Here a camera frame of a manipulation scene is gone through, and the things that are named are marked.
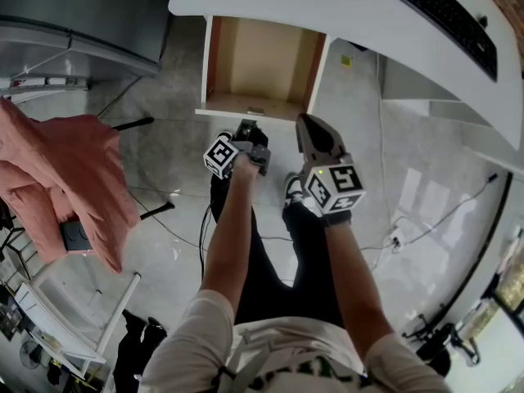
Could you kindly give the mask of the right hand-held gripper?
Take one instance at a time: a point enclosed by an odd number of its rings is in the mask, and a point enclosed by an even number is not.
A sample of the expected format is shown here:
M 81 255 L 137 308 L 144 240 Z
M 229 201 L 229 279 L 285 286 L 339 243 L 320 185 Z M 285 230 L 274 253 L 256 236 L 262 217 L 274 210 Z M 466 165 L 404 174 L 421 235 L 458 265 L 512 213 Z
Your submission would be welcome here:
M 296 119 L 296 139 L 304 157 L 300 182 L 318 212 L 334 215 L 354 208 L 366 190 L 341 135 L 319 117 L 302 113 Z

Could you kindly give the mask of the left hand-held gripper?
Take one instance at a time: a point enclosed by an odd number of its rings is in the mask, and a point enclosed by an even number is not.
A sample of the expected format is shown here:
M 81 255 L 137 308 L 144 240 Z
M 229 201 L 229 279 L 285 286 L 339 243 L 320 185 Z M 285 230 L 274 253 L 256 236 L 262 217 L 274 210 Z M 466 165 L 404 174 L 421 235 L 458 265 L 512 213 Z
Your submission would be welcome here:
M 269 139 L 256 121 L 243 119 L 232 137 L 218 136 L 215 139 L 204 153 L 203 161 L 215 176 L 225 179 L 232 172 L 235 157 L 246 154 L 250 162 L 259 167 L 259 174 L 265 176 L 271 158 L 268 145 Z

